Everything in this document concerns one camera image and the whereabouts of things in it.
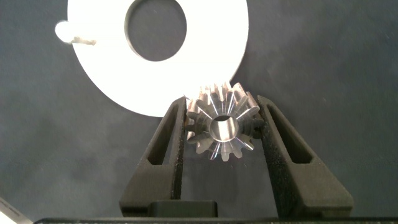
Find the gray fabric backdrop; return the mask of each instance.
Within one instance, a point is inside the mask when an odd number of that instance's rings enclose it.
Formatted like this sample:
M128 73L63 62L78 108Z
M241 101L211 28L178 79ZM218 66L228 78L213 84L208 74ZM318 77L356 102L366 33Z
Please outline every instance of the gray fabric backdrop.
M186 28L170 22L181 19L172 6L142 5L132 36L148 57L181 42ZM398 1L249 0L248 8L232 84L274 101L351 192L353 216L397 215ZM66 1L0 1L0 197L32 220L121 216L118 200L160 118L95 87L55 36L66 18ZM170 48L147 36L156 30ZM223 163L190 146L185 158L184 199L215 199L223 217L277 215L260 150Z

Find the black holder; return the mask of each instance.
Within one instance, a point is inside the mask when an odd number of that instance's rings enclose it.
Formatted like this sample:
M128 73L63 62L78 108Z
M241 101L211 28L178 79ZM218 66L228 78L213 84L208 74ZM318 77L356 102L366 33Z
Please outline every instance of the black holder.
M262 140L279 218L348 217L354 204L349 192L273 102L258 96L257 103L264 121L254 137ZM179 200L186 113L183 97L160 122L119 201L125 217L217 217L216 202ZM163 165L171 137L170 160Z

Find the gear tooth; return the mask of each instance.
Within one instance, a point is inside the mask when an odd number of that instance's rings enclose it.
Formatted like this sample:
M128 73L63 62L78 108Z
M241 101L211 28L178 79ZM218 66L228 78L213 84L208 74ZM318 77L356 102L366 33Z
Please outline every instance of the gear tooth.
M214 112L217 114L217 116L221 115L223 113L223 107L218 108L216 105L221 105L220 97L218 96L217 93L211 93L211 105L214 109Z
M243 147L248 149L248 150L253 150L254 146L253 144L250 142L250 137L245 135L245 134L239 134L238 136L236 136L236 139L242 143Z
M229 153L221 153L221 158L224 162L229 160Z
M235 107L235 116L239 117L241 115L241 113L243 113L246 110L248 100L249 100L249 97L246 95L242 96L239 99L238 104Z
M189 143L189 139L195 136L195 133L193 131L189 131L187 134L187 142Z
M197 146L197 154L204 153L212 144L213 144L213 140L211 140L211 139L201 140L199 142L199 146Z
M220 153L220 150L221 150L221 143L218 142L218 143L216 144L216 147L215 147L214 151L210 154L210 159L211 159L211 160L216 159L217 154Z
M235 96L232 91L228 91L226 94L226 100L224 101L224 114L230 115L233 108L235 107Z
M202 100L197 100L197 106L201 110L201 113L204 113L208 118L213 119L213 117L211 116L211 111L213 110L213 107L210 107Z

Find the white disc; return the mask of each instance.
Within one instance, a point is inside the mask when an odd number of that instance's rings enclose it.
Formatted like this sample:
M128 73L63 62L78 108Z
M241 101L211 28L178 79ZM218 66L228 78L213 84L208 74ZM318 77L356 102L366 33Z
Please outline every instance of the white disc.
M172 57L148 61L126 38L127 12L135 0L69 0L68 21L95 45L73 44L87 75L109 98L136 113L163 116L171 102L195 96L199 86L231 80L248 39L246 0L176 0L187 34Z

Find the metal gear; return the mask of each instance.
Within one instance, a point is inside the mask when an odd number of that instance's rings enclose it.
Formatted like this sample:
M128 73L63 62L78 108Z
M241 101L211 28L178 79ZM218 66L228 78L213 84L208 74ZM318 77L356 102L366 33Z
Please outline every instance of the metal gear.
M187 111L187 141L197 144L197 153L209 150L211 160L221 154L228 161L229 154L242 157L242 148L253 150L251 138L253 116L260 110L249 92L240 83L210 85L201 88L197 99L190 100Z

